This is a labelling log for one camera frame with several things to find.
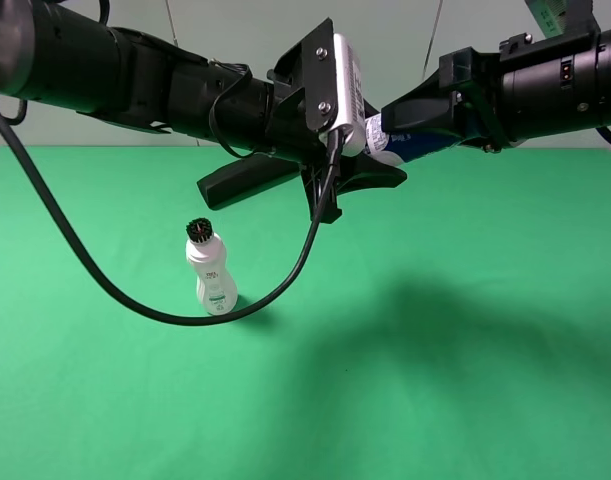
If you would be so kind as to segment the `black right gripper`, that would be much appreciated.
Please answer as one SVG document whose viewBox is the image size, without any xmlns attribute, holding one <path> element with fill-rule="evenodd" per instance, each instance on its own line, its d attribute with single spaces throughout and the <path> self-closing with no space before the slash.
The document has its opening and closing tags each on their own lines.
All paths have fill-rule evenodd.
<svg viewBox="0 0 611 480">
<path fill-rule="evenodd" d="M 439 59 L 436 74 L 381 110 L 381 128 L 394 133 L 439 133 L 486 152 L 510 146 L 497 112 L 500 55 L 466 47 Z"/>
</svg>

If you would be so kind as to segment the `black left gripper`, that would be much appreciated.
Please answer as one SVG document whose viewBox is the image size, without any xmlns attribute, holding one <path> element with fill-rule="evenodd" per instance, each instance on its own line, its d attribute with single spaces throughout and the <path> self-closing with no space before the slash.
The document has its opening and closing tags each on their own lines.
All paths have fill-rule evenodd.
<svg viewBox="0 0 611 480">
<path fill-rule="evenodd" d="M 333 21 L 327 18 L 284 53 L 268 72 L 273 100 L 266 137 L 273 143 L 277 157 L 299 165 L 310 214 L 322 207 L 323 223 L 332 223 L 342 214 L 336 191 L 396 188 L 407 180 L 407 174 L 398 167 L 361 153 L 342 157 L 336 188 L 323 192 L 328 165 L 324 136 L 339 111 L 333 35 Z"/>
</svg>

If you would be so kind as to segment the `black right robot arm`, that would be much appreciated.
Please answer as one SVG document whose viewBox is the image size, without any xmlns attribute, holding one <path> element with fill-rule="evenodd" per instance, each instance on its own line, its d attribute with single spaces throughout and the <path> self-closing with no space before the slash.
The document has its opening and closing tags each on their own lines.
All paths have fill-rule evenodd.
<svg viewBox="0 0 611 480">
<path fill-rule="evenodd" d="M 486 152 L 586 129 L 611 143 L 611 30 L 599 27 L 590 1 L 528 6 L 543 40 L 522 33 L 496 53 L 441 56 L 427 80 L 382 109 L 382 130 Z"/>
</svg>

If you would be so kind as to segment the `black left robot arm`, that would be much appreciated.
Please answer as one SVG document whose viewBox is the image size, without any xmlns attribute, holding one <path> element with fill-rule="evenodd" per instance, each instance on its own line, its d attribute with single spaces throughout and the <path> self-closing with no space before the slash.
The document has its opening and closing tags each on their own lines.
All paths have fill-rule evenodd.
<svg viewBox="0 0 611 480">
<path fill-rule="evenodd" d="M 366 110 L 349 82 L 356 71 L 330 20 L 259 80 L 247 66 L 110 27 L 58 1 L 0 1 L 1 95 L 219 144 L 233 162 L 198 183 L 211 209 L 300 177 L 308 203 L 331 223 L 339 195 L 403 183 L 403 171 L 364 152 Z"/>
</svg>

